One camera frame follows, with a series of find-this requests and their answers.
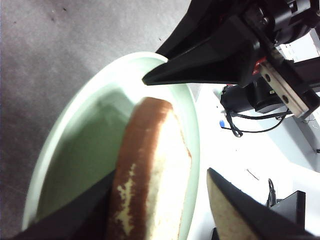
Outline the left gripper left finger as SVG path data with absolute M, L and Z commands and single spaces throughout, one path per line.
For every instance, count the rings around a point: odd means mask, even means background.
M 12 240 L 104 240 L 115 171 Z

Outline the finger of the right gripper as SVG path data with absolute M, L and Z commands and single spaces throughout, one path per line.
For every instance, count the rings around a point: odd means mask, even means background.
M 260 42 L 237 16 L 228 18 L 211 36 L 148 73 L 147 86 L 182 83 L 238 84 L 245 87 L 257 60 Z
M 207 39 L 230 16 L 240 16 L 249 0 L 192 0 L 186 14 L 156 51 L 171 60 Z

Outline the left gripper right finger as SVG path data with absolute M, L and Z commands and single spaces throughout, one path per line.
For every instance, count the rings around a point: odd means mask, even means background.
M 317 240 L 305 230 L 306 194 L 297 190 L 276 200 L 273 183 L 265 205 L 242 192 L 212 168 L 207 190 L 215 227 L 213 240 Z

